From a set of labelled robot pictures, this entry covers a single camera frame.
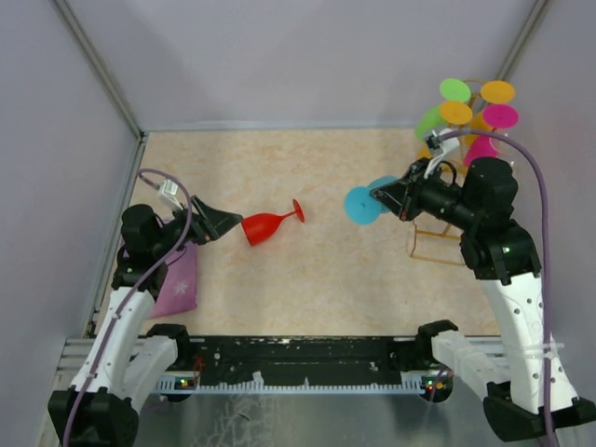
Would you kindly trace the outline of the blue plastic wine glass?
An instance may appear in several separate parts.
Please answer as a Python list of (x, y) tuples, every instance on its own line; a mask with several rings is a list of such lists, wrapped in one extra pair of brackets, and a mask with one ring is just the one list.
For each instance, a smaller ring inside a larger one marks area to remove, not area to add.
[(367, 186), (356, 186), (352, 188), (344, 200), (344, 209), (347, 217), (359, 225), (374, 223), (381, 215), (389, 213), (389, 209), (371, 197), (370, 192), (378, 187), (396, 181), (393, 175), (380, 177)]

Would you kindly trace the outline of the red plastic wine glass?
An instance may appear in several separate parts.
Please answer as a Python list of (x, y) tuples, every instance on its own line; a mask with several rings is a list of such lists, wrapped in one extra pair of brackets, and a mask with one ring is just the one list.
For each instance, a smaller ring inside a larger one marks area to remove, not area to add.
[(305, 214), (297, 199), (292, 201), (293, 210), (283, 214), (262, 212), (245, 218), (241, 227), (251, 247), (256, 247), (271, 238), (281, 224), (291, 216), (295, 216), (301, 223), (305, 222)]

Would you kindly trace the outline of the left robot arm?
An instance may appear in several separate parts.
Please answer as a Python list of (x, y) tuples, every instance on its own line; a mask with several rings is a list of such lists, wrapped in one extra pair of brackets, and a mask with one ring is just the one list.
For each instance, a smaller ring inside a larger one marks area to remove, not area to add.
[(122, 245), (100, 331), (70, 385), (53, 391), (47, 404), (61, 445), (134, 444), (142, 406), (159, 379), (194, 357), (187, 329), (177, 324), (156, 325), (141, 349), (134, 348), (164, 285), (167, 260), (188, 243), (200, 246), (223, 237), (242, 220), (196, 196), (166, 223), (145, 204), (123, 212)]

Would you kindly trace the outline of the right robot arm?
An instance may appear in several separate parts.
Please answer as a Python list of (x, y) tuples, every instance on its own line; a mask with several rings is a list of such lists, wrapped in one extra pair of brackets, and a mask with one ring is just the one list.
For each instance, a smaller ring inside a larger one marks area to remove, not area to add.
[(543, 269), (532, 236), (511, 217), (518, 184), (510, 165), (480, 157), (457, 184), (427, 173), (429, 163), (412, 163), (370, 195), (404, 222), (425, 212), (460, 229), (462, 257), (494, 311), (508, 368), (449, 327), (416, 345), (417, 360), (429, 369), (449, 367), (479, 398), (503, 442), (594, 421), (594, 402), (577, 394), (553, 342), (544, 340)]

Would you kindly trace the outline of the orange wine glass front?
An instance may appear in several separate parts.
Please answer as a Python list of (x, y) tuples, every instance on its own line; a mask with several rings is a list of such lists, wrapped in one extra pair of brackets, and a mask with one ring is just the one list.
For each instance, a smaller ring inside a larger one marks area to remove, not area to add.
[(424, 137), (431, 130), (463, 126), (471, 120), (472, 116), (471, 108), (459, 101), (445, 101), (424, 112), (414, 128), (414, 135), (421, 143), (415, 159), (430, 157)]

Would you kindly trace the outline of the orange wine glass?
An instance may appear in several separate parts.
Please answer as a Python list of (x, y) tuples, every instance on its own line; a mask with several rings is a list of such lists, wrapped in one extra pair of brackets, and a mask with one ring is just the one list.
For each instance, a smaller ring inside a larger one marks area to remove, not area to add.
[(519, 122), (518, 111), (510, 104), (516, 96), (512, 84), (502, 80), (484, 83), (479, 96), (486, 106), (467, 124), (469, 129), (497, 131), (515, 127)]
[(424, 112), (414, 128), (414, 135), (421, 143), (415, 159), (430, 157), (424, 137), (431, 130), (463, 126), (471, 120), (472, 116), (471, 108), (459, 101), (445, 101)]

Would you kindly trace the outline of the green plastic wine glass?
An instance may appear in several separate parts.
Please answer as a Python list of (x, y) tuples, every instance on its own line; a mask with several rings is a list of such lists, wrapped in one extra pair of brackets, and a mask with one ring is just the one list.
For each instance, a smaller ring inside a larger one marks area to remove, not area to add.
[(414, 128), (415, 138), (421, 142), (434, 128), (444, 125), (463, 126), (473, 112), (467, 102), (471, 99), (470, 87), (462, 80), (446, 78), (439, 85), (442, 102), (428, 109)]

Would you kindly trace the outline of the pink plastic wine glass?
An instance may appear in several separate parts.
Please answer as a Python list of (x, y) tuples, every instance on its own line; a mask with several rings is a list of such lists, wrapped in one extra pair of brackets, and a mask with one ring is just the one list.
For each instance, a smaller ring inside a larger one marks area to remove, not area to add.
[[(515, 127), (519, 122), (519, 113), (516, 108), (507, 104), (491, 104), (476, 114), (468, 128), (483, 130), (492, 133), (503, 133)], [(469, 134), (463, 138), (466, 153), (464, 166), (468, 168), (471, 163), (481, 157), (499, 157), (498, 141), (492, 137)]]

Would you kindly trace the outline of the orange wine glass back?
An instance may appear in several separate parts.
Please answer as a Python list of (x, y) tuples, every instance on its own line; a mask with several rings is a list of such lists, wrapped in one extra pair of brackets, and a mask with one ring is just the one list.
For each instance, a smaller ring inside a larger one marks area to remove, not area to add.
[(518, 111), (510, 104), (516, 96), (512, 84), (502, 80), (484, 83), (479, 96), (486, 106), (467, 124), (469, 129), (497, 131), (515, 127), (519, 122)]

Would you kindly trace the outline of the purple printed cloth bag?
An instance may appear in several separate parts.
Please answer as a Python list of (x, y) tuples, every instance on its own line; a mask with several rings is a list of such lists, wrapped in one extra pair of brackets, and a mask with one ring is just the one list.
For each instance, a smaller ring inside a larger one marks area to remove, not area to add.
[(148, 318), (169, 317), (196, 308), (196, 253), (197, 246), (187, 242), (166, 260), (164, 266), (168, 271), (157, 298), (148, 294), (149, 302), (153, 305)]

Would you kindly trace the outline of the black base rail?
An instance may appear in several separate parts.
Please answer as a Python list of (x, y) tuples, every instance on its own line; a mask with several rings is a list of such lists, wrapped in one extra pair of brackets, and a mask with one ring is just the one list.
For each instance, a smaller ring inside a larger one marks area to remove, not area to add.
[(240, 385), (255, 373), (267, 386), (384, 386), (441, 368), (426, 336), (209, 335), (191, 338), (167, 371), (197, 374), (203, 386)]

